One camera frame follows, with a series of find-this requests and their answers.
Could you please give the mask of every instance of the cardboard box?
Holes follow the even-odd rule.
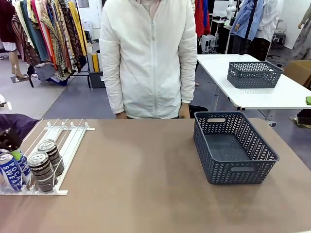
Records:
[[[283,74],[296,81],[300,85],[306,88],[310,88],[311,61],[291,61],[284,68]]]

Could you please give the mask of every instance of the hand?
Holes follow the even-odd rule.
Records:
[[[127,115],[125,114],[125,112],[121,112],[116,114],[116,119],[120,120],[120,119],[127,119]]]
[[[235,25],[234,30],[237,32],[237,31],[238,31],[238,29],[239,29],[239,27],[240,27],[240,25],[239,25],[239,24]]]
[[[179,118],[190,119],[189,104],[181,103],[181,107],[179,109]]]

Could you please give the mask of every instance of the white shorts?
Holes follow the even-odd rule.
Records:
[[[15,51],[17,49],[15,43],[12,42],[2,42],[2,43],[6,51]]]

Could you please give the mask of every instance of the jacket zipper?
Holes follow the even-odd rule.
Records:
[[[154,104],[155,104],[155,118],[158,118],[158,96],[157,96],[157,88],[156,88],[156,67],[157,67],[157,60],[156,60],[156,42],[155,42],[155,22],[151,21],[151,51],[152,51],[152,61],[153,61],[153,79],[154,79]]]

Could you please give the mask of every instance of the blue shirt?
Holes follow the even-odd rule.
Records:
[[[248,26],[248,21],[251,15],[251,11],[254,5],[254,0],[245,0],[233,25],[231,28],[231,33],[238,35],[242,38],[245,38],[246,35],[246,30]],[[259,27],[261,15],[262,15],[262,10],[263,10],[263,0],[258,0],[256,10],[254,13],[254,18],[253,18],[253,23],[251,26],[251,30],[249,31],[248,39],[253,40],[255,38],[256,32]],[[239,24],[240,27],[238,31],[235,31],[235,26]]]

